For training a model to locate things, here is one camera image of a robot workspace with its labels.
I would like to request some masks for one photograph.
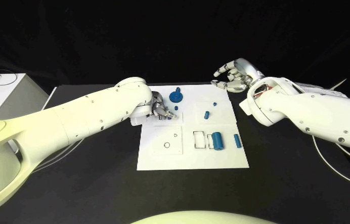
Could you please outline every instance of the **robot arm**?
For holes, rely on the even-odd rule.
[[[240,108],[264,126],[270,126],[283,118],[289,118],[299,130],[334,143],[350,147],[350,99],[326,93],[306,93],[303,88],[285,78],[256,77],[262,73],[244,60],[237,73],[254,78],[241,85],[250,87]],[[228,92],[228,83],[220,87]]]
[[[24,183],[43,159],[81,138],[126,118],[149,115],[175,117],[164,107],[161,95],[143,79],[122,80],[70,102],[14,119],[0,121],[0,205]],[[17,159],[7,141],[17,144]]]

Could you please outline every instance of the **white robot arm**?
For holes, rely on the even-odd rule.
[[[143,79],[130,77],[115,87],[14,119],[0,120],[0,205],[12,196],[43,159],[126,118],[175,117]],[[17,144],[21,161],[7,144]]]
[[[211,84],[228,92],[241,92],[250,87],[240,108],[259,123],[270,126],[289,118],[303,133],[350,147],[348,98],[326,90],[306,93],[303,87],[287,79],[263,77],[241,58],[227,63],[214,76],[228,69],[236,73],[234,76],[228,75],[230,82],[214,80]]]

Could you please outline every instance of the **dark backdrop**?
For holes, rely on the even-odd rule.
[[[348,74],[346,0],[0,1],[0,67],[47,91],[129,76],[208,81],[238,57],[323,87]]]

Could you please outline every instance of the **white paper sheet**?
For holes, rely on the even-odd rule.
[[[233,135],[238,134],[238,130],[225,91],[211,85],[178,87],[184,99],[172,103],[168,95],[177,87],[151,86],[151,90],[162,95],[165,106],[179,117],[164,121],[148,118],[142,124],[136,170],[247,168],[243,142],[241,148],[236,148]],[[204,111],[210,112],[207,120]],[[204,149],[194,148],[195,131],[204,133]],[[211,149],[207,135],[213,132],[221,134],[221,151]]]

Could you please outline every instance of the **black table surface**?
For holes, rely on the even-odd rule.
[[[58,86],[45,107],[110,86]],[[125,120],[30,175],[0,207],[0,223],[130,223],[181,210],[224,211],[276,223],[350,223],[350,182],[287,119],[264,127],[244,115],[244,96],[228,93],[249,168],[136,171],[141,126]],[[318,140],[318,146],[348,164],[332,143]]]

